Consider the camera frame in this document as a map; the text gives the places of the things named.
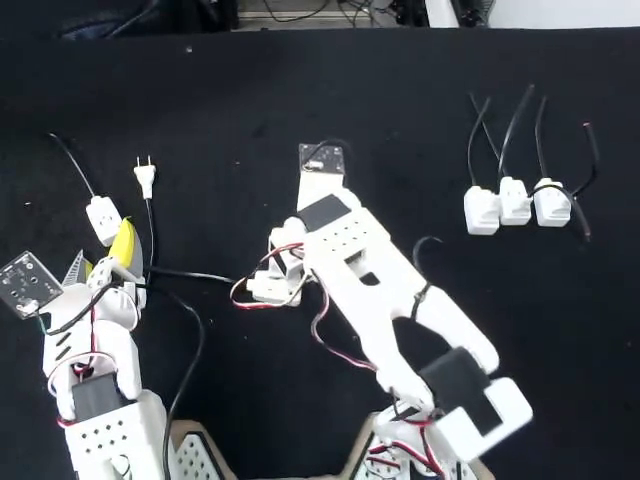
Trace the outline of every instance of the black tabletop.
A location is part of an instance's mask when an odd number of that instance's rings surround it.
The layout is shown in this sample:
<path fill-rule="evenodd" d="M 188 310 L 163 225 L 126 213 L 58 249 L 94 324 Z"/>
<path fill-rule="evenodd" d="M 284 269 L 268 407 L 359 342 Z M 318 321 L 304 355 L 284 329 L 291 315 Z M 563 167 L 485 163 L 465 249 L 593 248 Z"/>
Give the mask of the black tabletop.
<path fill-rule="evenodd" d="M 422 256 L 494 342 L 499 375 L 520 385 L 534 421 L 484 459 L 500 479 L 614 478 L 631 468 L 639 425 L 640 291 L 635 196 L 640 30 L 576 32 L 305 31 L 85 43 L 0 44 L 0 253 L 33 251 L 57 275 L 84 248 L 104 255 L 86 219 L 88 195 L 44 137 L 78 146 L 95 187 L 131 215 L 146 213 L 132 167 L 152 155 L 160 264 L 240 276 L 291 215 L 297 148 L 348 140 L 349 186 L 409 254 L 423 235 L 444 241 Z M 590 120 L 602 174 L 581 198 L 593 230 L 535 222 L 470 237 L 467 91 L 494 99 L 502 135 L 529 83 L 549 96 L 545 151 L 571 187 L 589 171 L 581 124 Z M 539 178 L 527 111 L 507 157 L 531 187 Z M 496 162 L 478 141 L 483 185 Z M 179 411 L 201 421 L 240 478 L 336 473 L 367 414 L 390 403 L 373 375 L 333 357 L 309 335 L 320 302 L 234 310 L 221 285 L 158 279 L 211 321 L 203 362 Z M 6 478 L 71 478 L 55 402 L 41 372 L 37 326 L 2 311 L 0 458 Z M 332 311 L 323 334 L 359 355 Z M 445 351 L 399 321 L 399 343 L 419 368 Z M 143 382 L 169 402 L 196 344 L 191 319 L 151 298 L 134 333 Z"/>

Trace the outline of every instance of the white connector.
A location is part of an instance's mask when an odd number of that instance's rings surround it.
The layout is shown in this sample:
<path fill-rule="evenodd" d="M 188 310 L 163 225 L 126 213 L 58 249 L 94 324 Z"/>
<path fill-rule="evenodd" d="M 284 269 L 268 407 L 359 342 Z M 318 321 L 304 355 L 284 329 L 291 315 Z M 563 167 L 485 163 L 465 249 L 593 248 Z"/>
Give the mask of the white connector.
<path fill-rule="evenodd" d="M 522 180 L 502 177 L 500 180 L 500 223 L 526 225 L 531 220 L 531 202 Z"/>
<path fill-rule="evenodd" d="M 133 173 L 142 188 L 142 198 L 153 198 L 153 181 L 156 178 L 156 166 L 151 163 L 151 155 L 147 156 L 147 165 L 140 165 L 140 157 L 136 159 L 138 166 L 133 168 Z"/>
<path fill-rule="evenodd" d="M 544 185 L 557 185 L 550 178 L 542 178 L 534 190 Z M 565 195 L 555 188 L 544 188 L 533 194 L 533 202 L 536 207 L 538 225 L 541 227 L 564 227 L 571 219 L 571 202 Z"/>
<path fill-rule="evenodd" d="M 247 291 L 259 302 L 280 304 L 286 302 L 293 295 L 294 290 L 283 278 L 273 278 L 267 270 L 258 270 L 254 278 L 247 280 Z M 288 303 L 289 306 L 300 305 L 300 292 Z"/>
<path fill-rule="evenodd" d="M 100 242 L 105 247 L 111 246 L 122 223 L 122 217 L 113 201 L 109 197 L 96 195 L 91 198 L 91 203 L 87 205 L 86 210 Z"/>
<path fill-rule="evenodd" d="M 491 190 L 473 186 L 464 194 L 464 216 L 471 235 L 493 235 L 500 227 L 500 199 Z"/>

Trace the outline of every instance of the white wall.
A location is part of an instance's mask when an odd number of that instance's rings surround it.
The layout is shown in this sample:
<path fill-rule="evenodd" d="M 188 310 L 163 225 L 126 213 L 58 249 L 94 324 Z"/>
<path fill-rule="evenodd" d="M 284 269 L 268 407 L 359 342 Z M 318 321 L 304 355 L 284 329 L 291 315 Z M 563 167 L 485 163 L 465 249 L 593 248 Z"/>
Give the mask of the white wall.
<path fill-rule="evenodd" d="M 640 0 L 495 0 L 492 28 L 640 26 Z"/>

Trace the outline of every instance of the small white block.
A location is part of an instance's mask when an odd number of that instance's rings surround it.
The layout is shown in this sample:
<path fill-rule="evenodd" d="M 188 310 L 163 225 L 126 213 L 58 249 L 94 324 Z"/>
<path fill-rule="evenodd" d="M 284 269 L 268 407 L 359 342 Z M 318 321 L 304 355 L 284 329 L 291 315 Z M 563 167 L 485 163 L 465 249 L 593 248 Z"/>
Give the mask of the small white block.
<path fill-rule="evenodd" d="M 464 194 L 464 216 L 471 235 L 493 235 L 500 227 L 500 199 L 490 190 L 471 187 Z"/>
<path fill-rule="evenodd" d="M 500 223 L 526 225 L 531 219 L 531 202 L 522 180 L 503 177 L 500 180 Z"/>
<path fill-rule="evenodd" d="M 543 178 L 536 184 L 535 188 L 537 189 L 543 185 L 562 187 L 560 182 L 554 182 L 550 178 Z M 560 190 L 555 188 L 540 190 L 533 195 L 533 202 L 536 207 L 538 225 L 541 227 L 564 227 L 571 219 L 571 202 Z"/>
<path fill-rule="evenodd" d="M 87 205 L 87 216 L 98 239 L 108 247 L 118 235 L 122 217 L 109 197 L 95 196 Z"/>

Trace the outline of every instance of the yellow object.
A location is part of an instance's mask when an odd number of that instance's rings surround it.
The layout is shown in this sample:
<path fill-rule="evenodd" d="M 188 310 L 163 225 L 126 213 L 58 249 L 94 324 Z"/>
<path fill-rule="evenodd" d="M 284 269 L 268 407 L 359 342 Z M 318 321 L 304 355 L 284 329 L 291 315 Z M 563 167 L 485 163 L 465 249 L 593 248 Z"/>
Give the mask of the yellow object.
<path fill-rule="evenodd" d="M 136 231 L 129 219 L 125 218 L 120 224 L 120 230 L 113 245 L 111 245 L 109 256 L 115 257 L 124 268 L 129 268 L 133 262 L 135 244 Z"/>

